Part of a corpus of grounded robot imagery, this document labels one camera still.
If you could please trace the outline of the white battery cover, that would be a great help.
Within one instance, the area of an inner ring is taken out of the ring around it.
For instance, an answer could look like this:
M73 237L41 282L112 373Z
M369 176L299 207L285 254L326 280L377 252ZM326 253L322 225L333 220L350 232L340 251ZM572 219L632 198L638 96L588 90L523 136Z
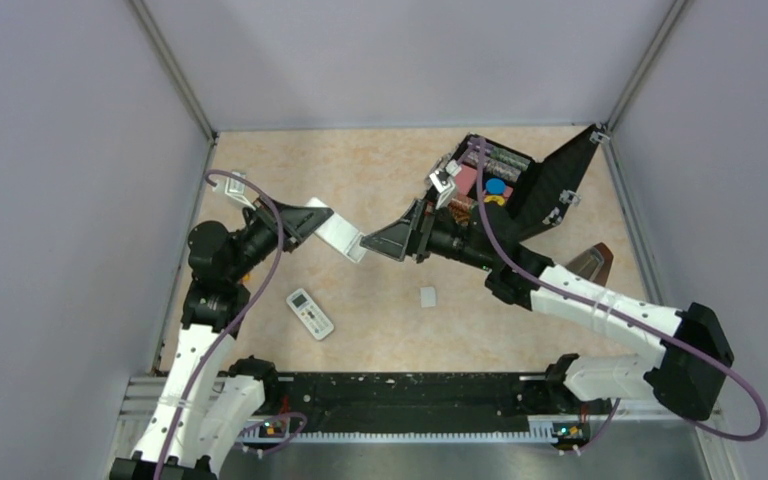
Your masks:
M422 308L433 308L437 305L437 292L433 286L420 288L420 306Z

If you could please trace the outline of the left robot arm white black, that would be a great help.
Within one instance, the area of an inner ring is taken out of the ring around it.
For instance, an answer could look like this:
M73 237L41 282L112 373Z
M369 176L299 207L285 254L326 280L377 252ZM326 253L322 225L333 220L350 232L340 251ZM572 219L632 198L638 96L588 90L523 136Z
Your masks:
M243 277L267 258L280 260L334 215L329 207L293 206L261 197L243 209L243 228L215 220L189 233L187 290L172 367L131 454L113 461L111 479L216 479L247 421L279 404L273 363L245 360L213 399L242 320L262 295Z

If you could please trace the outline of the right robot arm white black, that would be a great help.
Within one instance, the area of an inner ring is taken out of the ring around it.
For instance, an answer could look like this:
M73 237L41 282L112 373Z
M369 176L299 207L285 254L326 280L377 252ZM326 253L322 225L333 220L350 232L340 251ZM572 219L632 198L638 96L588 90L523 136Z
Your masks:
M584 401L652 398L685 419L710 418L734 355L708 306L660 306L617 293L523 246L515 222L495 203L471 208L467 224L414 200L403 216L361 245L396 261L438 255L487 271L484 285L505 304L560 317L632 350L615 358L568 355L546 385L549 404L572 412Z

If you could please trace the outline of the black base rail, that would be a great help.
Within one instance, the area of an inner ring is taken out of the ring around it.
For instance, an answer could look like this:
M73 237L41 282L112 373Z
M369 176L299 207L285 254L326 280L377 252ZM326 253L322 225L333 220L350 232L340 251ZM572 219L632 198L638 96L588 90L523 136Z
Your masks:
M309 434L525 434L540 417L607 414L560 382L517 372L280 372L258 417L304 414Z

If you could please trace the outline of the blue dealer chip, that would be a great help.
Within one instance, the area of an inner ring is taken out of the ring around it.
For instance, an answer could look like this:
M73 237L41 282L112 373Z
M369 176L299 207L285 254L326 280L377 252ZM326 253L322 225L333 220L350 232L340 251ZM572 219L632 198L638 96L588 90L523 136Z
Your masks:
M499 178L491 178L484 184L484 191L489 195L503 196L507 190L507 184Z

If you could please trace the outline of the yellow dealer chip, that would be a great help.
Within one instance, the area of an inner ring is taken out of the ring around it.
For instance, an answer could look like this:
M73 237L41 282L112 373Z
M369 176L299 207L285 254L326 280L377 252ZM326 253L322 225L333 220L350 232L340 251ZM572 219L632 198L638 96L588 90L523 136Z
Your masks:
M499 206L504 206L506 204L506 199L502 195L485 195L483 202L485 204L496 204Z

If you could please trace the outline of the pink card deck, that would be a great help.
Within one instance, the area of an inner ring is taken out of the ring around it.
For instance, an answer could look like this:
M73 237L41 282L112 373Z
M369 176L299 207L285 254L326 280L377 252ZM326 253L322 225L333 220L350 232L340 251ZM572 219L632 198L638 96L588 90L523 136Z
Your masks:
M461 166L461 170L455 176L455 184L460 194L469 196L475 187L477 178L476 169L470 166Z

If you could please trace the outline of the black poker chip case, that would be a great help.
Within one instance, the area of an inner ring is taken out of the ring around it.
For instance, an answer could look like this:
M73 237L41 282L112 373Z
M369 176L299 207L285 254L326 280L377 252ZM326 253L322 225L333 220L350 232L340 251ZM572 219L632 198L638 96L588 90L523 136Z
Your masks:
M477 172L475 146L483 141L482 188L491 178L499 178L507 184L503 195L506 204L502 207L516 225L518 239L524 241L559 225L569 208L580 202L578 188L604 138L602 125L592 124L538 161L511 147L470 133L440 161L457 160L461 166L473 167ZM477 197L475 183L469 196L458 192L451 200L448 209L457 224L469 224Z

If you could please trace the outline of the white remote control with screen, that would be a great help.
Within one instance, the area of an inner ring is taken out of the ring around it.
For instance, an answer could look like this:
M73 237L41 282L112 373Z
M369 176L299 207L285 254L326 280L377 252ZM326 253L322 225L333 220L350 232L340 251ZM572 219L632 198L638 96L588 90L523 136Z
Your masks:
M330 318L303 288L289 294L286 303L316 341L322 341L334 332Z

